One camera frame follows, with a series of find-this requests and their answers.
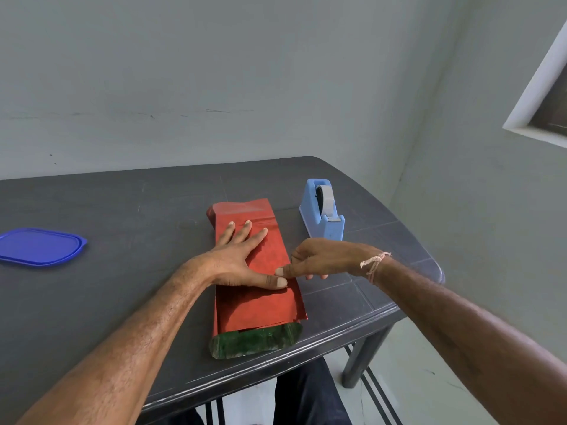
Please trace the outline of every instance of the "tape roll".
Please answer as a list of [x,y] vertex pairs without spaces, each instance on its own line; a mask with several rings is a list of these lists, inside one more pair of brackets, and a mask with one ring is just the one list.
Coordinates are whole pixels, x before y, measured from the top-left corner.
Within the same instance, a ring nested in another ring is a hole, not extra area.
[[332,218],[335,204],[333,188],[330,185],[319,185],[315,192],[317,193],[317,202],[321,216],[326,215],[328,218]]

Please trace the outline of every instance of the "forearm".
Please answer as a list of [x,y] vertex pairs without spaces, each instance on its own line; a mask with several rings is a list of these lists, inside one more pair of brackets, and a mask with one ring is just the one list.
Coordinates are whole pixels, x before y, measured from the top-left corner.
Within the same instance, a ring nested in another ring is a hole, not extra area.
[[175,334],[208,284],[203,274],[187,271],[178,270],[18,424],[134,423]]
[[414,321],[501,424],[567,417],[567,366],[491,313],[391,258],[374,282]]

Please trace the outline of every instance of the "left hand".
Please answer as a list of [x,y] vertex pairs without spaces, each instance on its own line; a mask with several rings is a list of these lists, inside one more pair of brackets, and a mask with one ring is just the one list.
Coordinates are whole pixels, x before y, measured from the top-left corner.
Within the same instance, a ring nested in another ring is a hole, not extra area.
[[198,271],[203,270],[216,285],[258,286],[270,290],[287,287],[286,279],[257,273],[246,264],[248,255],[268,234],[268,229],[264,228],[246,240],[251,229],[252,222],[247,221],[235,234],[235,224],[230,222],[212,250],[188,260],[184,266],[189,269],[195,269],[194,266],[197,266]]

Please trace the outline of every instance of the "blue lid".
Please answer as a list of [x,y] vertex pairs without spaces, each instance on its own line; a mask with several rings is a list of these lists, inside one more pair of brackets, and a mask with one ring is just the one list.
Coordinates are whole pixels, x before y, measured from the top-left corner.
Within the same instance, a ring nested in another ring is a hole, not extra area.
[[20,228],[0,234],[0,260],[46,267],[74,258],[87,243],[75,234]]

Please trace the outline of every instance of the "blue tape dispenser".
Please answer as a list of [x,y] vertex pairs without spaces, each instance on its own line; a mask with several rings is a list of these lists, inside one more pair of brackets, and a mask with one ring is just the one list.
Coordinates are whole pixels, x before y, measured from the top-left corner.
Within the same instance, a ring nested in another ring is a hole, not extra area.
[[333,188],[327,179],[309,179],[299,213],[310,237],[342,240],[345,217],[337,214]]

